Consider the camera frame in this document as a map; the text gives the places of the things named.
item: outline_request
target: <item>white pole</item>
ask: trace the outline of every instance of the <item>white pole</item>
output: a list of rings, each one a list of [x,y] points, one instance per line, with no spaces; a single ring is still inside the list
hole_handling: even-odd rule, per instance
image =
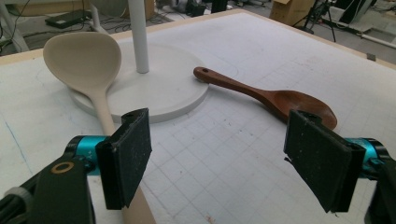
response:
[[[146,15],[144,0],[128,0],[131,28],[134,38],[136,71],[145,74],[149,71],[148,40],[146,35]]]
[[[371,40],[371,41],[374,41],[374,42],[376,42],[376,43],[378,43],[378,44],[383,44],[383,45],[385,45],[385,46],[388,46],[388,47],[391,47],[391,48],[396,49],[396,45],[394,45],[394,44],[392,44],[392,43],[389,43],[389,42],[387,42],[387,41],[384,41],[384,40],[375,38],[375,37],[373,37],[373,36],[370,36],[370,35],[361,35],[361,37],[362,37],[362,38],[365,38],[365,39],[369,39],[369,40]]]

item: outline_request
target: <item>pencil mark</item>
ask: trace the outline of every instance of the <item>pencil mark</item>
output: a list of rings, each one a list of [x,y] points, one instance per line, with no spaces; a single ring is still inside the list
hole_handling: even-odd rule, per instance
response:
[[[206,216],[205,219],[206,219],[207,223],[209,223],[209,224],[215,224],[216,223],[216,220],[210,215]]]
[[[9,127],[9,125],[8,125],[7,122],[5,122],[5,124],[6,124],[8,130],[9,130],[9,132],[11,133],[12,138],[14,139],[15,143],[17,144],[18,150],[19,150],[20,153],[21,153],[21,156],[22,156],[22,158],[23,158],[23,160],[24,160],[24,162],[25,162],[25,164],[26,164],[26,166],[27,166],[27,169],[29,170],[30,174],[32,175],[32,174],[33,174],[32,169],[30,168],[29,163],[27,162],[26,157],[25,157],[25,155],[23,154],[22,148],[21,148],[20,144],[18,143],[18,140],[17,140],[17,138],[15,137],[14,132],[12,132],[11,127]]]

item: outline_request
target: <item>light wooden ladle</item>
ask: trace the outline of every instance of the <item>light wooden ladle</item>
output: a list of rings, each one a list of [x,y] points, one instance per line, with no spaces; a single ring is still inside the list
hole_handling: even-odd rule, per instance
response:
[[[46,43],[43,56],[53,75],[70,89],[91,99],[105,135],[112,135],[116,128],[106,93],[120,70],[118,43],[111,36],[100,33],[57,35]],[[125,223],[156,223],[140,187],[130,207],[122,209],[122,216]]]
[[[267,106],[274,114],[288,121],[291,109],[302,110],[322,118],[322,123],[329,129],[337,125],[337,118],[328,105],[319,99],[298,91],[265,91],[240,83],[220,73],[204,67],[193,71],[198,79],[229,90],[249,95]]]

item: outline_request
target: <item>table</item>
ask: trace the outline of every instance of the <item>table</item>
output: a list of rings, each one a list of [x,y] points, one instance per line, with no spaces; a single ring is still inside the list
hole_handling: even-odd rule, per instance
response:
[[[113,36],[131,41],[129,33]],[[311,94],[334,111],[336,133],[373,137],[396,157],[392,64],[240,9],[148,28],[148,42],[193,52],[207,67],[261,89]],[[74,136],[102,133],[50,73],[42,50],[0,64],[5,192],[61,156]],[[363,223],[375,182],[358,181],[348,213],[324,213],[284,161],[286,128],[257,101],[214,86],[190,113],[150,124],[153,152],[141,187],[157,222]],[[100,179],[89,183],[97,222],[120,223],[118,212],[105,209]]]

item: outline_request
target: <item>wooden spoon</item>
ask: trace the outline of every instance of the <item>wooden spoon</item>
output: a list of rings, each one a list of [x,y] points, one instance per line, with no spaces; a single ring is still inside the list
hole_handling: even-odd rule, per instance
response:
[[[109,35],[73,33],[51,38],[43,50],[44,62],[67,87],[88,96],[105,135],[116,129],[106,92],[120,70],[121,52]]]
[[[337,125],[337,118],[328,105],[319,99],[298,91],[265,91],[240,83],[204,67],[194,68],[194,75],[200,80],[229,90],[239,91],[263,103],[285,122],[291,109],[302,110],[322,118],[329,129]]]

